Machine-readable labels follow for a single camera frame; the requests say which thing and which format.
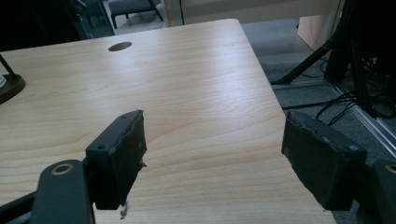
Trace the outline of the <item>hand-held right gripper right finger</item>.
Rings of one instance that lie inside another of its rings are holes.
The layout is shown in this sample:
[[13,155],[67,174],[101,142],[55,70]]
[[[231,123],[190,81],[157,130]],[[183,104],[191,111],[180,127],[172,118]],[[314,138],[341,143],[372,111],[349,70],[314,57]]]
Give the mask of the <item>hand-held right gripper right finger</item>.
[[281,152],[323,208],[350,208],[353,175],[366,159],[363,147],[319,119],[290,111]]

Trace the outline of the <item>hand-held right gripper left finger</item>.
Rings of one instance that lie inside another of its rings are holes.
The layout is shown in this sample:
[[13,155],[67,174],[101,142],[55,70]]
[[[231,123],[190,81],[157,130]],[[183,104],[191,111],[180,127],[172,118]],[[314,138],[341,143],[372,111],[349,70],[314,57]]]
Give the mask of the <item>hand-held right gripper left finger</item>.
[[146,166],[146,151],[142,110],[120,115],[89,144],[86,164],[94,173],[97,209],[117,210],[126,204],[137,174]]

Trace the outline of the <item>dark brown wire cup holder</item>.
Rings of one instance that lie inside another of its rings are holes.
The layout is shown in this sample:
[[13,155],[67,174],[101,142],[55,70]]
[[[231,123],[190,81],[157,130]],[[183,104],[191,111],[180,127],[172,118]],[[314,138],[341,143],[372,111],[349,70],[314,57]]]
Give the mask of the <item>dark brown wire cup holder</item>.
[[26,82],[21,75],[12,70],[1,54],[0,63],[7,70],[6,75],[0,74],[0,104],[3,104],[20,93],[26,86]]

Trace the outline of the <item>black tripod stand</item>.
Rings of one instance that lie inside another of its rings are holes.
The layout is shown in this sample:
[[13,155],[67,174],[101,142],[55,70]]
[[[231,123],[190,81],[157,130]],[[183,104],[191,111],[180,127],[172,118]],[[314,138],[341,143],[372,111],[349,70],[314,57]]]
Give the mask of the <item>black tripod stand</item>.
[[380,77],[385,95],[396,104],[396,0],[346,0],[331,37],[274,83],[292,82],[325,54],[330,55],[325,79],[339,83],[350,69],[356,101],[369,115],[379,115],[367,90],[369,74]]

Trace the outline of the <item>dark glass cabinet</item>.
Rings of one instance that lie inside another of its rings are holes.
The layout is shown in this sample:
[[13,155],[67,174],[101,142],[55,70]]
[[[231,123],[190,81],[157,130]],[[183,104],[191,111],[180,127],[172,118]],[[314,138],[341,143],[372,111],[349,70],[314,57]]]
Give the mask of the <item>dark glass cabinet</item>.
[[82,39],[114,35],[103,0],[63,0]]

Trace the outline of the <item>grey chair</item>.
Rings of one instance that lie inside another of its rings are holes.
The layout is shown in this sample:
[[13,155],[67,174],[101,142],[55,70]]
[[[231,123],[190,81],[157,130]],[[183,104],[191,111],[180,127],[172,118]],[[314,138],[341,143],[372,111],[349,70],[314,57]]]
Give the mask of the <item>grey chair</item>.
[[110,18],[115,29],[118,28],[116,17],[124,15],[129,18],[130,14],[154,11],[161,21],[163,16],[157,6],[161,0],[108,0],[107,5],[110,11]]

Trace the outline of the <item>white desk with wooden side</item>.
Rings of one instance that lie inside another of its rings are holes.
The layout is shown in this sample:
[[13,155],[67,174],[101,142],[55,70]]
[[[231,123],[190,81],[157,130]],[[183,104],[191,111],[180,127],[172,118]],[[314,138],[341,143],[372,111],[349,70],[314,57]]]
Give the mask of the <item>white desk with wooden side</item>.
[[236,19],[241,23],[298,19],[297,35],[312,50],[335,31],[346,0],[160,0],[166,24]]

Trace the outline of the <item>metal floor rail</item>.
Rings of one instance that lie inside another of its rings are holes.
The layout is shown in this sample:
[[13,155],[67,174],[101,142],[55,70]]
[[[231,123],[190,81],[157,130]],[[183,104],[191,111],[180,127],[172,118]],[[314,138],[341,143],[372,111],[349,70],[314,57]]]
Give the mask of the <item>metal floor rail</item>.
[[383,119],[374,118],[361,109],[357,100],[348,89],[338,84],[329,84],[329,87],[337,96],[345,95],[343,99],[346,105],[344,114],[351,113],[388,154],[396,160],[396,132]]

